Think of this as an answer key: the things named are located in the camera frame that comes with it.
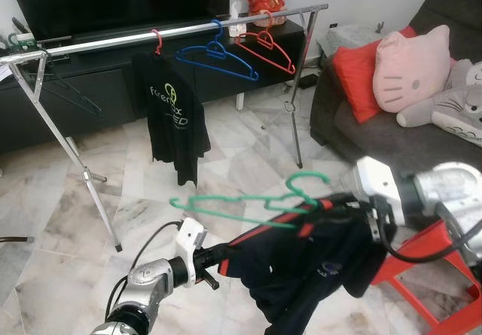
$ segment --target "red cushion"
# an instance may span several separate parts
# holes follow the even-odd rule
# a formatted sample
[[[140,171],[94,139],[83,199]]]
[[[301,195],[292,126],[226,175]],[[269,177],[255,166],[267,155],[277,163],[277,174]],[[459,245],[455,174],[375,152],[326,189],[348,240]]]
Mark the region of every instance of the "red cushion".
[[[405,38],[416,36],[415,30],[410,26],[400,33]],[[374,41],[354,49],[340,47],[333,58],[334,69],[359,123],[366,122],[382,111],[375,99],[373,88],[375,57],[380,42],[381,40]]]

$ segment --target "clothes drying rack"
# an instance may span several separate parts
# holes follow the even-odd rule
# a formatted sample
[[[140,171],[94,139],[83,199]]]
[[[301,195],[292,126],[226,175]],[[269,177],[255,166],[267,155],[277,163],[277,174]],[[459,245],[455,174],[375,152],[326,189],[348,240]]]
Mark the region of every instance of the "clothes drying rack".
[[[301,78],[301,72],[303,68],[304,61],[307,57],[308,47],[310,45],[311,37],[313,35],[313,29],[315,27],[316,17],[318,12],[321,10],[328,9],[327,4],[323,5],[313,5],[308,6],[305,8],[298,8],[294,10],[285,10],[279,11],[276,13],[272,13],[273,17],[289,17],[292,15],[300,15],[300,19],[302,25],[304,27],[304,46],[302,50],[302,54],[300,59],[297,63],[297,71],[294,76],[294,83],[293,83],[293,95],[291,97],[291,105],[289,108],[287,107],[286,110],[291,113],[291,119],[293,123],[293,140],[296,146],[296,156],[297,156],[297,165],[298,167],[302,167],[303,164],[301,162],[301,153],[300,153],[300,144],[297,137],[297,130],[296,130],[296,121],[294,118],[294,99],[296,97],[297,89],[299,80]],[[308,24],[306,25],[304,14],[310,13],[310,19]],[[270,19],[268,14],[262,15],[254,15],[252,17],[241,17],[239,19],[234,20],[225,20],[221,22],[223,27],[232,26],[236,24],[243,24],[243,23],[253,23],[254,21],[263,20],[263,19]],[[193,34],[197,32],[205,32],[212,29],[217,29],[218,24],[216,23],[207,23],[207,24],[200,24],[200,25],[193,25],[193,26],[186,26],[178,29],[167,29],[161,30],[160,35],[162,38],[172,38],[175,36],[186,35],[186,34]],[[119,241],[114,228],[110,220],[105,213],[104,206],[99,198],[99,194],[96,191],[96,188],[93,185],[93,180],[97,181],[107,181],[107,178],[102,175],[97,175],[96,173],[91,172],[81,161],[79,156],[78,150],[75,147],[75,143],[72,141],[71,138],[66,138],[63,134],[59,131],[55,123],[52,121],[48,113],[45,111],[44,106],[40,103],[40,95],[42,84],[44,81],[44,73],[45,73],[45,66],[47,64],[47,59],[49,56],[62,56],[70,53],[80,53],[89,50],[101,49],[105,47],[116,47],[119,45],[137,43],[140,41],[148,41],[148,40],[157,40],[157,35],[154,32],[147,32],[145,34],[138,34],[138,35],[128,35],[122,36],[119,38],[113,39],[105,39],[99,41],[91,41],[88,43],[83,44],[73,44],[68,45],[65,47],[55,47],[53,49],[48,50],[39,50],[39,51],[32,51],[28,53],[17,53],[10,56],[4,56],[0,58],[0,65],[8,65],[10,70],[12,71],[15,79],[17,80],[18,84],[21,86],[23,91],[25,92],[26,96],[29,98],[30,102],[32,102],[35,110],[41,115],[44,122],[49,127],[50,131],[53,133],[57,141],[59,141],[60,145],[62,145],[63,149],[67,152],[68,156],[72,160],[72,162],[81,170],[82,178],[92,195],[93,201],[95,202],[97,209],[99,210],[100,216],[102,217],[107,230],[114,242],[115,248],[117,251],[122,251],[122,245]],[[30,62],[33,60],[38,60],[38,72],[37,72],[37,79],[35,81],[35,86],[30,87],[29,83],[27,82],[26,78],[24,77],[22,71],[19,68],[20,64]]]

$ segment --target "green hanger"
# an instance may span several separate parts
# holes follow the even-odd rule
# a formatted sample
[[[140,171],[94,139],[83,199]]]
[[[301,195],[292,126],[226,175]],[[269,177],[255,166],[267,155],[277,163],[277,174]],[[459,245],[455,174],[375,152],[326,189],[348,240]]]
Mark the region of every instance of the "green hanger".
[[[295,225],[293,224],[281,224],[277,222],[271,222],[271,221],[261,221],[261,220],[255,220],[254,218],[244,218],[240,216],[234,216],[234,215],[228,215],[223,212],[218,212],[218,211],[213,211],[210,209],[202,209],[196,206],[198,202],[202,201],[207,201],[207,200],[220,200],[224,202],[241,202],[241,201],[246,201],[246,200],[261,200],[264,201],[264,208],[268,209],[270,211],[277,211],[277,212],[294,212],[294,213],[301,213],[301,214],[307,214],[310,211],[306,209],[296,209],[296,208],[283,208],[283,207],[278,207],[274,206],[272,202],[276,201],[283,201],[288,198],[292,197],[301,197],[304,199],[304,202],[312,205],[312,206],[318,206],[318,202],[308,196],[304,191],[298,187],[295,187],[293,185],[293,181],[301,178],[301,177],[315,177],[315,178],[320,178],[323,180],[324,183],[329,183],[330,178],[328,176],[323,175],[322,173],[318,172],[299,172],[291,175],[287,180],[286,180],[286,187],[291,191],[290,193],[284,194],[282,196],[257,196],[257,195],[246,195],[246,196],[238,196],[238,197],[228,197],[228,196],[216,196],[216,195],[202,195],[202,196],[190,196],[188,198],[188,204],[187,205],[182,205],[179,203],[179,198],[171,198],[169,200],[169,203],[171,206],[176,207],[177,209],[185,209],[187,211],[191,212],[199,212],[199,213],[204,213],[206,215],[212,215],[212,216],[218,216],[222,218],[228,218],[231,220],[235,221],[245,221],[245,222],[251,222],[253,224],[264,224],[272,227],[281,227],[281,228],[295,228]]]

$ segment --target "television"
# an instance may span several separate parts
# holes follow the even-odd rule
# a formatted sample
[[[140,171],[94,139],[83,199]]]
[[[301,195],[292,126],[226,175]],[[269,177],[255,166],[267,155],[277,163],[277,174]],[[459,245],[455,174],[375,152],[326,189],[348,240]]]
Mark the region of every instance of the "television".
[[[230,0],[17,0],[38,41],[122,32],[229,14]]]

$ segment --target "hello kitty pillow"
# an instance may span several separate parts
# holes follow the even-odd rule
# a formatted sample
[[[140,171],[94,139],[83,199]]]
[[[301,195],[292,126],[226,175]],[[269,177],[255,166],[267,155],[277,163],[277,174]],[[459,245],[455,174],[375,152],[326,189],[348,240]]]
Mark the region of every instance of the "hello kitty pillow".
[[[443,90],[450,71],[449,28],[405,38],[388,34],[378,45],[374,94],[384,111],[403,108]]]

